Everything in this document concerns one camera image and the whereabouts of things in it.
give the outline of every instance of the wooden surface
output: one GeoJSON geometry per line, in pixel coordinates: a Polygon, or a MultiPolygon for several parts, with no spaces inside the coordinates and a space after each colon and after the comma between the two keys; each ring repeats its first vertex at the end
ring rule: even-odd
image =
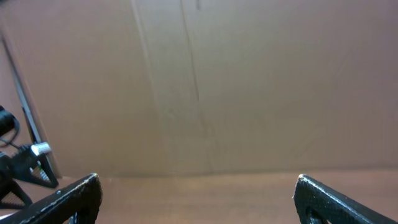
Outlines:
{"type": "Polygon", "coordinates": [[[62,175],[398,165],[396,0],[0,9],[62,175]]]}
{"type": "MultiPolygon", "coordinates": [[[[398,220],[396,170],[303,173],[398,220]]],[[[299,223],[292,199],[299,174],[101,178],[104,194],[97,223],[299,223]]],[[[60,183],[65,186],[74,180],[60,183]]],[[[26,184],[23,188],[34,201],[51,192],[26,184]]]]}

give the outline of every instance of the wooden floor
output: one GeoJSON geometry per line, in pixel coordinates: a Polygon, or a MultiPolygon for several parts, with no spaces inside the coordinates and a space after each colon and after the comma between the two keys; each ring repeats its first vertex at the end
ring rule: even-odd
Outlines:
{"type": "MultiPolygon", "coordinates": [[[[398,220],[398,170],[304,173],[398,220]]],[[[298,175],[102,178],[97,223],[299,223],[292,200],[298,175]]],[[[74,180],[62,179],[60,186],[74,180]]],[[[52,192],[27,184],[23,188],[34,201],[52,192]]]]}

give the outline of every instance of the brown cardboard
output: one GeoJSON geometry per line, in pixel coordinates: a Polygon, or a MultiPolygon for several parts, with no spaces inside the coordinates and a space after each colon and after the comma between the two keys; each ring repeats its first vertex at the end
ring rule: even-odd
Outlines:
{"type": "Polygon", "coordinates": [[[8,1],[4,35],[63,175],[168,174],[130,1],[8,1]]]}
{"type": "Polygon", "coordinates": [[[65,175],[396,167],[395,1],[11,0],[65,175]]]}
{"type": "MultiPolygon", "coordinates": [[[[17,145],[31,143],[32,141],[29,136],[24,112],[22,110],[21,102],[19,101],[18,92],[14,84],[14,78],[11,73],[10,64],[3,44],[0,44],[0,105],[12,113],[19,121],[19,135],[14,143],[17,145]]],[[[2,136],[1,138],[10,139],[13,134],[14,131],[2,136]]],[[[11,155],[17,152],[17,149],[9,146],[7,148],[0,149],[0,151],[11,155]]]]}

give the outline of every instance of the cardboard wall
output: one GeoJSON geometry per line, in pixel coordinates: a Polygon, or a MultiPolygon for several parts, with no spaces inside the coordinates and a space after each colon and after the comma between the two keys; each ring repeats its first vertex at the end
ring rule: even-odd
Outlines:
{"type": "MultiPolygon", "coordinates": [[[[14,76],[11,72],[6,49],[3,44],[0,44],[0,105],[8,112],[12,113],[19,121],[19,135],[14,143],[17,145],[32,143],[25,115],[14,83],[14,76]]],[[[2,136],[1,138],[10,139],[12,135],[14,135],[14,131],[2,136]]],[[[7,148],[1,148],[0,151],[6,152],[8,155],[12,155],[17,152],[17,149],[8,146],[7,148]]]]}
{"type": "Polygon", "coordinates": [[[396,167],[397,10],[10,0],[1,21],[62,174],[207,174],[396,167]]]}

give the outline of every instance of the black metal bracket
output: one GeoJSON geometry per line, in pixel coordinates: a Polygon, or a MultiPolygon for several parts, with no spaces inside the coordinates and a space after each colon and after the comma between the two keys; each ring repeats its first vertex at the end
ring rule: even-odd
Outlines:
{"type": "Polygon", "coordinates": [[[298,177],[294,204],[303,224],[396,223],[307,175],[298,177]]]}
{"type": "Polygon", "coordinates": [[[25,146],[23,151],[13,156],[9,167],[15,179],[43,187],[56,188],[58,186],[58,180],[52,172],[46,154],[36,156],[30,150],[30,146],[25,146]],[[38,170],[39,175],[34,175],[33,170],[38,170]]]}
{"type": "Polygon", "coordinates": [[[102,201],[97,174],[90,174],[0,221],[0,224],[95,223],[102,201]]]}
{"type": "Polygon", "coordinates": [[[12,179],[8,179],[1,183],[0,185],[0,209],[23,209],[32,205],[32,200],[29,196],[21,189],[21,187],[12,179]],[[5,202],[8,195],[13,195],[20,200],[20,203],[16,200],[11,200],[10,202],[5,202]]]}

